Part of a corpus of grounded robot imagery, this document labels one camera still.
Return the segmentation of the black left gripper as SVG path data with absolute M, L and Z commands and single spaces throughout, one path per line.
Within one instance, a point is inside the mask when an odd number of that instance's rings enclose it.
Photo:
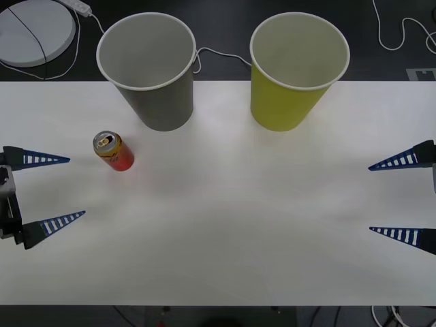
M 13 171 L 66 164 L 68 157 L 25 150 L 15 146 L 4 146 L 2 164 Z M 17 245 L 23 243 L 26 250 L 33 248 L 43 240 L 67 227 L 86 211 L 78 211 L 22 225 L 22 217 L 16 194 L 1 199 L 1 239 L 13 238 Z

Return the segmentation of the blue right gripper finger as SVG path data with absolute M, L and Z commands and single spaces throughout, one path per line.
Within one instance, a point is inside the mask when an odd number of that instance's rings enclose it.
M 426 140 L 412 148 L 369 166 L 369 171 L 430 168 L 435 164 L 435 143 Z
M 432 228 L 389 228 L 369 227 L 370 231 L 376 232 L 392 240 L 397 240 L 427 253 L 435 255 L 435 229 Z

